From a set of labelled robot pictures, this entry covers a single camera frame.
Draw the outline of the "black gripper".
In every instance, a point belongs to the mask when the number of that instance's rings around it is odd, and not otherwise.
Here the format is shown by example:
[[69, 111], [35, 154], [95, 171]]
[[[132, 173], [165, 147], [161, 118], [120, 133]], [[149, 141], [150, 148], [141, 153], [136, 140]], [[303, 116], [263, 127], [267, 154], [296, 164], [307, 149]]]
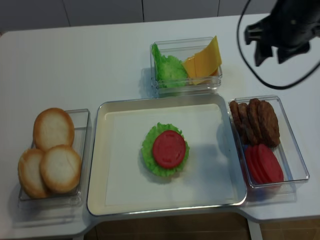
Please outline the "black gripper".
[[279, 8], [260, 21], [248, 25], [244, 31], [245, 43], [256, 41], [254, 61], [259, 67], [273, 57], [271, 46], [278, 47], [277, 60], [283, 64], [292, 57], [310, 50], [308, 41], [320, 36], [319, 8]]

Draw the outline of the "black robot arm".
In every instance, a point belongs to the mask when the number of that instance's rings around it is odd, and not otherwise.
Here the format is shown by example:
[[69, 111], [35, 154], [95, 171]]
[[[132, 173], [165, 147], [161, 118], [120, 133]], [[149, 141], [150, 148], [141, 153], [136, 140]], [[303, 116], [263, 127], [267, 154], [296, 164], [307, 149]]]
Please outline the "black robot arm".
[[245, 43], [256, 42], [255, 65], [273, 56], [284, 63], [292, 57], [306, 54], [310, 41], [320, 36], [320, 2], [318, 0], [278, 0], [271, 13], [248, 25], [244, 31]]

